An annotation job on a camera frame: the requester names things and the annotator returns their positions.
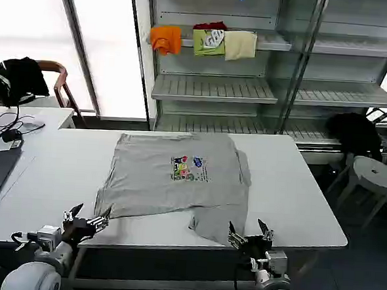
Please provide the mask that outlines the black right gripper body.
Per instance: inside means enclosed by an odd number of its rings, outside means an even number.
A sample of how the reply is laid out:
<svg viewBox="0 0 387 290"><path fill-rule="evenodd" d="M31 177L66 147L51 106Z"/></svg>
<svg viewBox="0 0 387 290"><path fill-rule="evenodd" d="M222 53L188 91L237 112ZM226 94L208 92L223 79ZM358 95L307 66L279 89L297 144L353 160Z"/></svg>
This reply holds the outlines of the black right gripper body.
<svg viewBox="0 0 387 290"><path fill-rule="evenodd" d="M240 250L249 258L266 259L265 252L272 250L272 240L267 240L264 236L247 236Z"/></svg>

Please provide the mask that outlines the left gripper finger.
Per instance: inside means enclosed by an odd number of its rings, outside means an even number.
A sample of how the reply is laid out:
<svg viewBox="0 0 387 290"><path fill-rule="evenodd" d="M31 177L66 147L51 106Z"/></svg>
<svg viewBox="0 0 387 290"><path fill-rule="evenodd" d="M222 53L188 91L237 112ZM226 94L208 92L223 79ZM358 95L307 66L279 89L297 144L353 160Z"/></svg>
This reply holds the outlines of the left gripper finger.
<svg viewBox="0 0 387 290"><path fill-rule="evenodd" d="M101 215L98 215L97 217L87 221L86 224L94 234L103 231L103 229L106 228L110 221L111 211L112 207L109 206Z"/></svg>
<svg viewBox="0 0 387 290"><path fill-rule="evenodd" d="M72 207L69 211L63 213L64 222L72 222L74 218L78 215L80 210L82 210L83 204L76 205Z"/></svg>

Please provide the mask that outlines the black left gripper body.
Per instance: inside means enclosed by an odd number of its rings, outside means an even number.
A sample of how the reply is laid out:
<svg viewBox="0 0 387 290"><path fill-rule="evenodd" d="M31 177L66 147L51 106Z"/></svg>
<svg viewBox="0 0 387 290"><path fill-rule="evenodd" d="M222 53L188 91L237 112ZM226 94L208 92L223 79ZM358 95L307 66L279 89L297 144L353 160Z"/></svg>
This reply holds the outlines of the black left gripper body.
<svg viewBox="0 0 387 290"><path fill-rule="evenodd" d="M95 234L95 227L88 223L85 218L75 217L72 221L65 220L62 241L67 243L81 243L87 238L91 239Z"/></svg>

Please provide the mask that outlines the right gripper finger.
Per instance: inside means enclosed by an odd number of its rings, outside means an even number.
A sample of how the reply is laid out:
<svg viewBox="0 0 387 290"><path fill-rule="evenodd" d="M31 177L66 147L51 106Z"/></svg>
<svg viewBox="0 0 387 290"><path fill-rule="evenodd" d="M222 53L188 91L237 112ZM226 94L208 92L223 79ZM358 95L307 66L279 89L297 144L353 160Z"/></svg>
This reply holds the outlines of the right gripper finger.
<svg viewBox="0 0 387 290"><path fill-rule="evenodd" d="M272 242L274 238L274 231L268 228L265 222L262 222L259 218L257 219L260 229L262 231L263 240Z"/></svg>
<svg viewBox="0 0 387 290"><path fill-rule="evenodd" d="M233 225L232 222L229 222L228 226L228 241L231 246L235 247L235 249L242 250L242 248L247 244L247 239L243 236L240 236Z"/></svg>

